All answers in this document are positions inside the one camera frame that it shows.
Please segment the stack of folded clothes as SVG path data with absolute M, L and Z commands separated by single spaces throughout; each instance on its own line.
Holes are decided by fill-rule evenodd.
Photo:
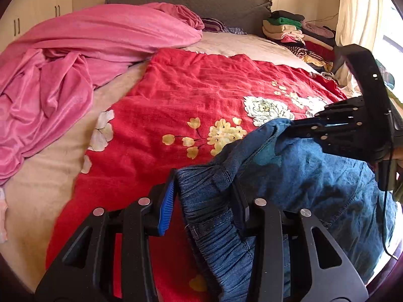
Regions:
M 300 14 L 276 10 L 262 20 L 265 37 L 287 48 L 319 73 L 332 72 L 336 32 L 306 21 Z

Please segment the cream wardrobe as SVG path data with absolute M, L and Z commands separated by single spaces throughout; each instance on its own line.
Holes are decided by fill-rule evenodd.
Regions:
M 72 0 L 1 0 L 1 50 L 38 23 L 71 11 Z

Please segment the red floral bedspread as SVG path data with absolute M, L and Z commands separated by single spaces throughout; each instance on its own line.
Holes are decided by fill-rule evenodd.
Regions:
M 344 97 L 334 80 L 307 65 L 160 50 L 142 79 L 100 114 L 47 263 L 95 208 L 125 208 L 172 168 L 209 162 L 266 121 L 309 117 Z

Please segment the beige bed sheet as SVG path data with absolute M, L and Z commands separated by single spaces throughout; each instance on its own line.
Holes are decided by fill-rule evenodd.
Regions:
M 99 113 L 125 96 L 144 75 L 147 62 L 129 67 L 94 93 L 91 110 L 61 138 L 23 162 L 4 186 L 8 240 L 1 254 L 18 279 L 34 291 L 45 273 L 46 250 L 57 217 L 72 198 Z

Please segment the pink blanket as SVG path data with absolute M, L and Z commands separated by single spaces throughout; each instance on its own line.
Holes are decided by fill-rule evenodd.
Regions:
M 46 20 L 1 53 L 1 181 L 91 108 L 94 90 L 161 48 L 202 39 L 204 24 L 168 3 L 103 4 Z

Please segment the grey headboard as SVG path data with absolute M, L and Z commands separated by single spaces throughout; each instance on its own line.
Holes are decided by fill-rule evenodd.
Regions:
M 273 0 L 105 0 L 106 4 L 142 5 L 165 2 L 183 5 L 202 18 L 215 18 L 228 27 L 262 36 L 262 21 L 271 15 Z

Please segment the blue denim pants with lace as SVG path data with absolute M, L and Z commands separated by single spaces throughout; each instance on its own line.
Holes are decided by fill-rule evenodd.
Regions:
M 234 224 L 229 194 L 239 189 L 279 209 L 306 208 L 322 222 L 364 282 L 391 240 L 398 205 L 378 189 L 365 162 L 324 154 L 311 139 L 287 138 L 287 119 L 269 121 L 227 144 L 209 163 L 177 173 L 195 255 L 222 301 L 245 301 L 255 240 Z

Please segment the cream curtain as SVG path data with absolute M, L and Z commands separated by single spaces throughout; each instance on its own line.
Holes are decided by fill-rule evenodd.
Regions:
M 387 65 L 383 35 L 386 25 L 385 0 L 340 0 L 335 41 L 338 47 L 357 44 Z

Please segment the striped purple pillow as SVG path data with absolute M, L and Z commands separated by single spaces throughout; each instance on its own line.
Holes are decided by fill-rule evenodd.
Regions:
M 233 33 L 236 35 L 247 35 L 242 28 L 239 27 L 227 27 L 223 22 L 215 18 L 202 18 L 204 24 L 204 31 L 213 33 Z

